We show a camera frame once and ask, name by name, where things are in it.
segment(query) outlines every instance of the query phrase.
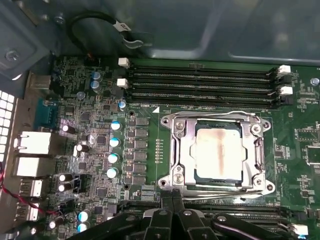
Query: screw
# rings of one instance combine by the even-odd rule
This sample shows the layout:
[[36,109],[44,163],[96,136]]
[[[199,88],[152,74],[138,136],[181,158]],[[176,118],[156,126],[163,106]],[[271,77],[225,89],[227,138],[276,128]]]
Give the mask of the screw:
[[253,134],[258,134],[261,132],[261,127],[258,124],[254,124],[251,127],[251,131]]
[[18,60],[19,57],[19,53],[16,50],[7,51],[5,54],[5,59],[7,59],[9,62],[14,62]]
[[134,216],[129,216],[125,219],[126,221],[130,222],[130,221],[133,221],[135,220],[135,217]]
[[178,129],[178,130],[182,130],[184,129],[185,125],[183,122],[181,121],[178,121],[176,124],[175,124],[175,128]]
[[186,215],[186,216],[190,216],[192,214],[192,212],[187,210],[187,211],[184,211],[183,214]]
[[167,213],[167,211],[163,210],[163,211],[159,212],[159,214],[160,215],[167,215],[168,213]]
[[265,129],[268,129],[269,128],[269,123],[267,123],[267,122],[265,122],[264,124],[263,124],[263,127],[265,128]]
[[173,181],[176,184],[182,184],[184,182],[184,176],[181,173],[177,173],[173,176]]
[[266,189],[268,191],[272,191],[274,189],[274,187],[271,184],[269,184],[268,186],[266,186]]
[[218,216],[217,219],[220,221],[220,222],[225,222],[227,221],[227,218],[225,216]]
[[320,84],[319,78],[311,78],[310,83],[312,86],[318,86]]
[[62,25],[65,23],[65,19],[62,16],[55,16],[53,19],[56,24]]
[[49,16],[47,14],[43,14],[41,16],[41,19],[43,19],[44,21],[48,21],[49,20]]

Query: sticker label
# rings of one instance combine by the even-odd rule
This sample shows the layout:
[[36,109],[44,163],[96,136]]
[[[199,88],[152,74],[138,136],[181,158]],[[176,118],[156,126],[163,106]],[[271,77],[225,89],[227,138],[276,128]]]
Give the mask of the sticker label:
[[125,23],[121,23],[116,21],[116,23],[113,25],[119,32],[123,31],[131,31],[130,27],[127,26]]

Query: blue-topped capacitor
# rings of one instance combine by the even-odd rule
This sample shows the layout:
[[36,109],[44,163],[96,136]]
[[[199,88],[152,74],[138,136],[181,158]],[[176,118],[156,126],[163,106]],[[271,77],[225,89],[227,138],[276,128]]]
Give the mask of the blue-topped capacitor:
[[92,88],[92,90],[93,90],[95,93],[100,93],[101,90],[102,90],[102,87],[101,87],[100,83],[99,83],[97,80],[93,80],[93,81],[90,83],[90,87]]
[[85,222],[88,221],[88,219],[91,217],[91,212],[88,209],[83,210],[82,212],[79,213],[78,215],[78,220],[80,222]]
[[119,106],[120,111],[124,111],[127,109],[127,102],[125,100],[121,100],[118,103],[118,106]]
[[76,227],[76,230],[78,233],[82,233],[83,231],[87,230],[88,228],[90,228],[90,224],[88,222],[82,222]]
[[121,141],[116,137],[111,138],[109,141],[110,147],[113,147],[113,148],[119,147],[120,143]]
[[100,72],[98,72],[98,71],[93,71],[93,72],[91,73],[91,78],[92,78],[93,80],[97,80],[98,82],[101,82],[101,80],[102,80],[101,74],[100,74]]
[[119,174],[119,170],[117,168],[115,168],[115,167],[109,168],[106,171],[106,176],[109,179],[114,179],[116,176],[118,176],[118,174]]
[[108,156],[108,161],[109,163],[111,164],[115,164],[116,162],[118,162],[119,160],[119,155],[116,154],[116,153],[111,153],[109,156]]
[[120,131],[120,130],[121,130],[121,127],[122,127],[122,125],[121,125],[121,123],[118,122],[118,121],[113,121],[113,122],[111,123],[111,129],[112,129],[113,131]]

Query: cable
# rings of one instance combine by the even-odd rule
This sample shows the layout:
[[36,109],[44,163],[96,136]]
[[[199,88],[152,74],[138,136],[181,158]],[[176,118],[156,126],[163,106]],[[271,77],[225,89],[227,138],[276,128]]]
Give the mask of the cable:
[[[89,52],[87,50],[85,45],[75,36],[75,34],[73,32],[73,27],[74,27],[75,23],[77,23],[78,21],[83,20],[83,19],[101,19],[101,20],[104,20],[104,21],[110,23],[113,26],[116,24],[119,24],[119,23],[116,19],[114,19],[110,15],[105,14],[103,12],[99,12],[99,11],[86,11],[86,12],[77,14],[74,17],[72,17],[66,21],[66,33],[67,33],[69,39],[71,40],[71,42],[74,45],[76,45],[76,47],[79,48],[83,53],[85,53],[90,59],[93,59],[93,55],[91,54],[91,52]],[[131,36],[128,33],[128,30],[119,31],[119,33],[123,37],[124,45],[129,49],[140,48],[144,44],[140,40],[130,41],[129,39],[131,38]]]
[[29,202],[28,200],[26,200],[24,197],[12,193],[10,190],[8,190],[5,186],[4,186],[4,176],[5,176],[5,171],[3,169],[3,165],[2,162],[0,162],[0,189],[2,189],[2,191],[6,194],[9,194],[11,197],[18,199],[18,201],[20,203],[29,205],[31,208],[33,209],[38,209],[38,211],[42,214],[48,214],[48,215],[59,215],[60,213],[58,211],[50,211],[50,210],[44,210],[40,207],[38,207],[37,205]]

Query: capacitor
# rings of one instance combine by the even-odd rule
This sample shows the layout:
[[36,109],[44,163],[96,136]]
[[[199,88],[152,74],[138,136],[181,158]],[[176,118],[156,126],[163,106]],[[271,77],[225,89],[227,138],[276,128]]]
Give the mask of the capacitor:
[[81,233],[81,232],[87,230],[88,228],[90,228],[90,224],[86,221],[86,222],[80,223],[80,224],[76,227],[76,230],[77,230],[78,233]]
[[68,133],[68,134],[75,134],[76,133],[76,129],[73,126],[69,126],[69,125],[63,125],[62,131],[64,131],[65,133]]
[[120,111],[125,111],[127,109],[127,102],[126,100],[122,100],[118,103]]
[[100,93],[101,90],[102,90],[102,87],[100,86],[100,83],[99,83],[97,80],[93,80],[93,81],[90,83],[90,87],[92,88],[92,90],[93,90],[95,93]]
[[121,143],[121,141],[116,137],[111,138],[109,141],[109,145],[113,148],[118,147],[120,145],[120,143]]
[[68,191],[68,190],[71,190],[72,189],[72,184],[70,182],[65,182],[63,184],[60,184],[58,186],[58,191],[59,192],[65,192],[65,191]]
[[46,229],[46,226],[43,223],[38,223],[30,229],[30,234],[35,235],[43,232],[45,229]]
[[108,161],[109,163],[111,164],[115,164],[118,160],[119,160],[119,155],[116,154],[116,153],[111,153],[109,156],[108,156]]
[[121,128],[122,128],[122,125],[121,125],[120,122],[118,122],[118,121],[113,121],[113,122],[111,123],[111,129],[112,129],[113,131],[119,131],[119,130],[121,130]]
[[78,220],[80,222],[85,222],[91,217],[91,211],[88,209],[83,210],[82,212],[79,213],[78,215]]
[[118,174],[119,174],[119,171],[118,171],[118,169],[115,168],[115,167],[109,168],[109,169],[106,171],[106,176],[107,176],[109,179],[114,179]]
[[86,97],[86,94],[85,94],[85,92],[83,92],[83,91],[78,91],[78,92],[76,93],[76,98],[79,99],[79,100],[82,100],[82,99],[84,99],[85,97]]
[[61,174],[59,176],[59,181],[60,182],[66,182],[66,181],[71,181],[74,179],[74,176],[70,173],[66,173],[66,174]]
[[92,73],[91,73],[91,78],[93,79],[93,80],[97,80],[98,82],[101,82],[101,74],[100,74],[100,72],[98,72],[98,71],[93,71]]
[[49,223],[49,228],[55,229],[56,227],[64,224],[64,222],[65,222],[65,219],[62,216],[58,216],[57,218],[55,218]]
[[78,152],[88,152],[89,151],[89,146],[88,145],[85,145],[85,144],[78,144],[77,146],[76,146],[76,150],[78,151]]

